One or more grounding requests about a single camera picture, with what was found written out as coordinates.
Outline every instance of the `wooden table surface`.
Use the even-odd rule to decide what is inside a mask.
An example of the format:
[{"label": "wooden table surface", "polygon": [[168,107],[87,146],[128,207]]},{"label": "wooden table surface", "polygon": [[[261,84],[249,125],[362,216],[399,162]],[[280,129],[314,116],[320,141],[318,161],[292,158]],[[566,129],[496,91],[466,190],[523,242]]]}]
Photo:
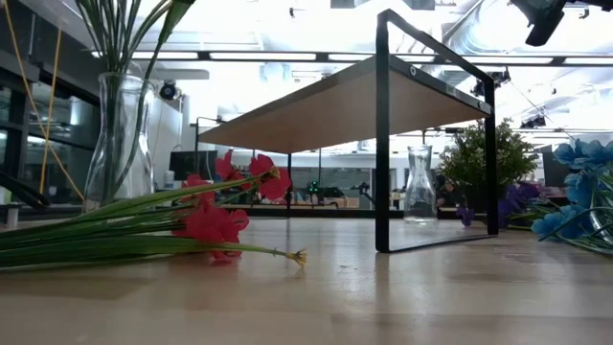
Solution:
[{"label": "wooden table surface", "polygon": [[[365,219],[259,219],[245,243],[307,248],[308,263],[244,253],[0,275],[0,344],[610,344],[613,262],[527,232],[375,253]],[[419,242],[466,232],[409,227]]]}]

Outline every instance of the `potted plant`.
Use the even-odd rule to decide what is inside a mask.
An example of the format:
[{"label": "potted plant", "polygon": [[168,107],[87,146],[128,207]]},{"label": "potted plant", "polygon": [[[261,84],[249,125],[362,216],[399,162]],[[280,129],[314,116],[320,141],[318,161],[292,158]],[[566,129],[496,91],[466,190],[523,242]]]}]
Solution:
[{"label": "potted plant", "polygon": [[[511,119],[496,128],[496,187],[504,198],[507,186],[536,168],[535,154],[519,133],[511,131]],[[441,154],[441,170],[465,198],[465,207],[477,213],[486,211],[486,131],[483,121],[454,134],[452,147]]]}]

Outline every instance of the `black camera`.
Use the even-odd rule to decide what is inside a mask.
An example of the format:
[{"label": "black camera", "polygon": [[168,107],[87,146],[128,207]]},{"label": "black camera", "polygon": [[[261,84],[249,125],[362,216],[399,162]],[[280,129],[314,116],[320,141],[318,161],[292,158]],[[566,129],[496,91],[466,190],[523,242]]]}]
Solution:
[{"label": "black camera", "polygon": [[181,97],[181,90],[176,87],[176,80],[164,80],[164,86],[160,88],[160,97],[167,101]]}]

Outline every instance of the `black cable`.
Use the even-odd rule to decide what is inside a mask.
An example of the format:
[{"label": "black cable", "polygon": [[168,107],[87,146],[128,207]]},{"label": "black cable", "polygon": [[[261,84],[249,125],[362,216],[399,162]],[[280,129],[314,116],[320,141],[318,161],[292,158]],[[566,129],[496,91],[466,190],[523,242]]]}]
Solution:
[{"label": "black cable", "polygon": [[36,210],[44,210],[51,206],[49,199],[30,188],[29,186],[19,182],[18,180],[8,176],[7,174],[0,172],[0,186],[11,191],[21,201],[28,204],[30,207]]}]

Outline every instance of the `wooden tabletop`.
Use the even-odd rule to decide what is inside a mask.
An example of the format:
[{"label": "wooden tabletop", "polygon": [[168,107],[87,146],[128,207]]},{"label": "wooden tabletop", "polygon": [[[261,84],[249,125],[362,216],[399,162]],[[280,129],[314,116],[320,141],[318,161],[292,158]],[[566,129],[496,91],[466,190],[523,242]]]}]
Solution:
[{"label": "wooden tabletop", "polygon": [[[486,103],[390,57],[390,134],[489,116]],[[200,134],[204,143],[293,153],[375,138],[375,57]]]},{"label": "wooden tabletop", "polygon": [[[245,243],[308,263],[244,253],[0,275],[3,345],[586,345],[613,339],[613,264],[528,232],[422,251],[375,253],[367,219],[253,220]],[[393,242],[464,230],[410,227]]]}]

